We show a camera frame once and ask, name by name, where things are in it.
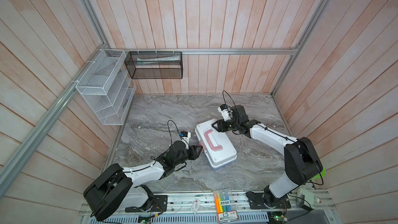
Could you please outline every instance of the black mounting plate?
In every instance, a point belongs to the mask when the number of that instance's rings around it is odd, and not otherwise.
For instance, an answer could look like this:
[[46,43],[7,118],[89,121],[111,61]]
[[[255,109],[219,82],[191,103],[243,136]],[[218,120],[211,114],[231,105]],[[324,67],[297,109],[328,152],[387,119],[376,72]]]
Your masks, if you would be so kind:
[[[167,210],[167,195],[155,195],[153,197],[153,208],[147,212],[166,212]],[[128,207],[125,209],[127,213],[142,212],[140,208]]]
[[[256,199],[262,199],[263,198],[263,193],[252,193],[255,194],[255,198]],[[269,209],[263,201],[251,201],[249,200],[249,205],[250,205],[250,209]],[[287,208],[291,208],[292,205],[290,204],[289,198],[287,197],[287,195],[284,195],[281,200],[277,201],[276,206],[280,206],[279,208],[281,209],[285,209],[285,205],[286,205],[286,209]]]

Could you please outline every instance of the black mesh basket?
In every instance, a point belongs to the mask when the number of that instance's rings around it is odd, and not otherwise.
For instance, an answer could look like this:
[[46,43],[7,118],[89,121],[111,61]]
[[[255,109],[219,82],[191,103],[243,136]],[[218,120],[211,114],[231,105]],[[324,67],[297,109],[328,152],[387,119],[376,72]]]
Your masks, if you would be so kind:
[[125,65],[132,79],[182,79],[181,52],[130,51]]

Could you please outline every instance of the white card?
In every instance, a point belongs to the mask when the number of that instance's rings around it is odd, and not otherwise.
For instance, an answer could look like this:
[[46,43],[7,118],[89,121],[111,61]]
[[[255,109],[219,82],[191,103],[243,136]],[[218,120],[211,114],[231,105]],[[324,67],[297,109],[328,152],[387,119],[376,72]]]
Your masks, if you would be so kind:
[[192,207],[191,207],[191,212],[194,212],[196,214],[196,212],[198,211],[199,207],[200,207],[201,201],[199,201],[198,199],[195,199],[195,202],[193,203]]

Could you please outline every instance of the robotic arm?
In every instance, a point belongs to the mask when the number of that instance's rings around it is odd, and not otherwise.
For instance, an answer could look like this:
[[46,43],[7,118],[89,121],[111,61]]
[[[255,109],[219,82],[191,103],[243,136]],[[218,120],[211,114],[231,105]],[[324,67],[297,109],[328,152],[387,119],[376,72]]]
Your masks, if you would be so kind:
[[323,170],[321,161],[308,138],[297,139],[272,130],[257,120],[249,120],[241,105],[228,107],[222,104],[218,111],[223,119],[213,123],[218,132],[231,130],[261,141],[285,157],[285,171],[276,181],[265,187],[263,201],[269,208],[277,207],[277,202],[285,195],[306,183]]
[[[83,193],[93,211],[92,216],[97,221],[103,221],[119,208],[138,207],[141,211],[151,209],[154,195],[143,184],[181,170],[186,167],[187,160],[197,159],[203,149],[202,146],[189,145],[190,132],[181,132],[180,137],[182,140],[175,141],[151,163],[123,168],[117,163],[109,166]],[[175,170],[182,163],[185,165]]]

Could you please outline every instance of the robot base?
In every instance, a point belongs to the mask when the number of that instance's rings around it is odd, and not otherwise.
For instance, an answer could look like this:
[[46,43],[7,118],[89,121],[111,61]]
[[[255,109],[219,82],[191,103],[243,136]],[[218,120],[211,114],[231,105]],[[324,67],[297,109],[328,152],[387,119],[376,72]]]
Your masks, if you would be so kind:
[[[269,207],[267,207],[264,203],[263,194],[264,193],[250,193],[250,195],[249,195],[250,197],[248,197],[250,209],[269,209]],[[279,206],[276,208],[282,208],[282,209],[284,209],[285,206],[286,206],[286,208],[292,207],[287,195],[284,195],[279,201],[277,201],[275,203],[275,205]]]
[[[147,212],[166,212],[167,210],[167,195],[155,195],[153,197],[153,208]],[[127,213],[130,212],[142,212],[141,207],[128,207],[125,209]]]

